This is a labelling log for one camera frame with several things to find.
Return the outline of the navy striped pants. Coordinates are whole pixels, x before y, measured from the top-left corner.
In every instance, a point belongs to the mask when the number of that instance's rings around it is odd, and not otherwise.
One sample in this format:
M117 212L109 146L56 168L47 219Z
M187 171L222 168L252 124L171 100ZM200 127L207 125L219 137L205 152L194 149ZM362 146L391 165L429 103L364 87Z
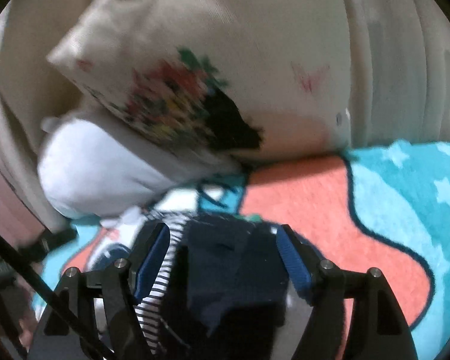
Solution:
M289 276L276 226L234 214L148 215L170 228L153 289L137 307L155 359L270 359Z

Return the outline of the teal cartoon fleece blanket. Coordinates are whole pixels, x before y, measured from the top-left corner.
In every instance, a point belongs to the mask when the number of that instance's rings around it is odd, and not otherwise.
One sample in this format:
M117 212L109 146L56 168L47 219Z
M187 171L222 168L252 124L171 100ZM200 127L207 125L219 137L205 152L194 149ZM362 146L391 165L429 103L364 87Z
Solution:
M45 260L57 285L68 267L102 269L128 254L144 222L163 219L170 243L190 219L288 224L340 267L379 267L410 325L420 359L450 340L450 143L351 150L341 156L279 163L169 190L140 213L103 223L74 221L77 238Z

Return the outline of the grey white plush pillow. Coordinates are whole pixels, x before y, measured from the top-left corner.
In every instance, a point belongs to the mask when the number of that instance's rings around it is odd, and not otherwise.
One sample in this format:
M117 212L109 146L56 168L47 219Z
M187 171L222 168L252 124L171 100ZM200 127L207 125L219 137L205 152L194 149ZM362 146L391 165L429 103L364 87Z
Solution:
M240 169L230 156L207 149L164 150L97 108L47 117L41 127L40 185L53 208L71 219L120 215L178 185Z

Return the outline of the cream floral print pillow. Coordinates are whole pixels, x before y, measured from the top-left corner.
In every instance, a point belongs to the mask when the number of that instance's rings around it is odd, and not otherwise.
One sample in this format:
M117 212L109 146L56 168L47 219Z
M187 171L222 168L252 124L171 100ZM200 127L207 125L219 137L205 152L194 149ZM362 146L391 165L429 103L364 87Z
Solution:
M276 161L350 142L343 0L94 0L48 60L165 148Z

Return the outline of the beige curtain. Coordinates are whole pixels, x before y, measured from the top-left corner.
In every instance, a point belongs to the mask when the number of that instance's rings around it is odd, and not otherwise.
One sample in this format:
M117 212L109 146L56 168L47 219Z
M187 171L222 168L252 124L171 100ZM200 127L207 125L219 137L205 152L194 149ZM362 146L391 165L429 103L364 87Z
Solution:
M0 166L51 228L61 228L68 218L53 208L40 185L43 119L92 108L119 119L48 60L93 1L0 0ZM343 1L351 61L351 134L345 148L450 141L450 0ZM207 149L152 143L168 151ZM251 161L207 150L230 156L240 167L296 159Z

